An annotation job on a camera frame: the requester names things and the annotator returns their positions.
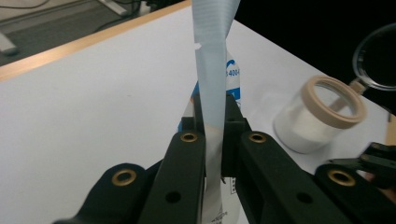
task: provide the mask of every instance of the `white paper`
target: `white paper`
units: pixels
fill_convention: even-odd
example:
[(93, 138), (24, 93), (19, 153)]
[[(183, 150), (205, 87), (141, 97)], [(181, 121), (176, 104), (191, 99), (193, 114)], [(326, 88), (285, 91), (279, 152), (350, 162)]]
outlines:
[(192, 18), (201, 106), (206, 137), (203, 223), (221, 216), (220, 168), (226, 92), (226, 37), (239, 1), (193, 0)]

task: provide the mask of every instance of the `white plastic jar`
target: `white plastic jar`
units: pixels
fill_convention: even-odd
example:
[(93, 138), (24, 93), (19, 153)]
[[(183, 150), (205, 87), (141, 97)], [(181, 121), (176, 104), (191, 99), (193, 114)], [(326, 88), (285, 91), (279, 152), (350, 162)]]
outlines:
[(311, 77), (276, 116), (274, 128), (290, 149), (309, 153), (331, 142), (366, 116), (361, 97), (328, 76)]

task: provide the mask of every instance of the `white table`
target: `white table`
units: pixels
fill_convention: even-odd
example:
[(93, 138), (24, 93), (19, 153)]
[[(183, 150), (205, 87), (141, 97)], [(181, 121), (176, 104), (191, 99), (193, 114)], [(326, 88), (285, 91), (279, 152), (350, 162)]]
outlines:
[[(241, 68), (244, 117), (276, 137), (275, 115), (322, 73), (237, 21), (227, 43)], [(108, 168), (160, 160), (195, 82), (190, 7), (1, 82), (0, 223), (72, 217)], [(384, 143), (388, 113), (364, 102), (367, 119), (328, 147), (286, 151), (312, 173)]]

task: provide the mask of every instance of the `white container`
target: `white container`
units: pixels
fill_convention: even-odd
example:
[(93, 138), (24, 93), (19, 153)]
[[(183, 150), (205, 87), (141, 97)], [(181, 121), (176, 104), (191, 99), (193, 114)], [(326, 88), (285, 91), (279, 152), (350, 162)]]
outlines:
[(328, 76), (310, 78), (276, 116), (277, 137), (290, 149), (309, 153), (319, 149), (366, 116), (360, 96)]

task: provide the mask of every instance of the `tan lid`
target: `tan lid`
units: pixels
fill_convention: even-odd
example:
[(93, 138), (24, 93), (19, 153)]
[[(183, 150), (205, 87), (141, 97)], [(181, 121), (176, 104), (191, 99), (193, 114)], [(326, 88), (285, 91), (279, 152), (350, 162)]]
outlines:
[[(315, 93), (314, 87), (328, 87), (340, 96), (338, 100), (328, 106), (320, 101)], [(301, 97), (306, 108), (323, 123), (338, 129), (348, 129), (364, 120), (366, 117), (366, 108), (361, 97), (353, 91), (347, 84), (338, 79), (328, 76), (311, 77), (301, 89)], [(346, 106), (346, 100), (349, 107), (352, 107), (352, 115), (346, 116), (338, 113), (339, 109)]]

